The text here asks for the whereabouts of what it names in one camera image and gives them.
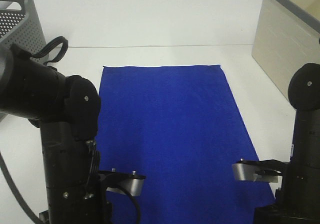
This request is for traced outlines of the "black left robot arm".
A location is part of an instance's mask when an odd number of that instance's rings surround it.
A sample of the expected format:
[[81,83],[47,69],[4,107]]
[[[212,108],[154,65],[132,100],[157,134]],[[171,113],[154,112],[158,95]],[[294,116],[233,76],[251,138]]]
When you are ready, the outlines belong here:
[[0,110],[40,129],[49,222],[108,224],[95,137],[101,99],[78,75],[39,64],[17,45],[0,49]]

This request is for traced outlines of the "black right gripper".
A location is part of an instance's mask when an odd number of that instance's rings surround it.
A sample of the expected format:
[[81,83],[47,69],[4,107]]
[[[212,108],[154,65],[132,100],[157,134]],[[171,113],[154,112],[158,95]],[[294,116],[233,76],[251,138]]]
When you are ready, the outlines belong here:
[[275,203],[254,210],[254,224],[319,224],[319,217],[302,215],[283,205],[283,191],[275,191]]

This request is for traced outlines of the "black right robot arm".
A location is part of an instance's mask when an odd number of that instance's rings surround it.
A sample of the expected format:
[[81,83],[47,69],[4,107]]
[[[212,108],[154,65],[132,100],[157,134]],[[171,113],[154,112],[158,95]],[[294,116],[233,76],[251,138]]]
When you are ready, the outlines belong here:
[[255,224],[318,224],[320,222],[320,66],[303,65],[292,77],[288,99],[296,110],[292,153],[288,163],[259,161],[282,175],[275,203],[256,208]]

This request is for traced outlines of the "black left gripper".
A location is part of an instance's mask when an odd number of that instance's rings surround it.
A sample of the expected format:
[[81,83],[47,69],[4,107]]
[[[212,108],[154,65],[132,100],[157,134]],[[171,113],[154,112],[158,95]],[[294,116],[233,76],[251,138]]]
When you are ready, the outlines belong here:
[[42,224],[110,224],[112,204],[106,199],[103,173],[46,176],[48,209]]

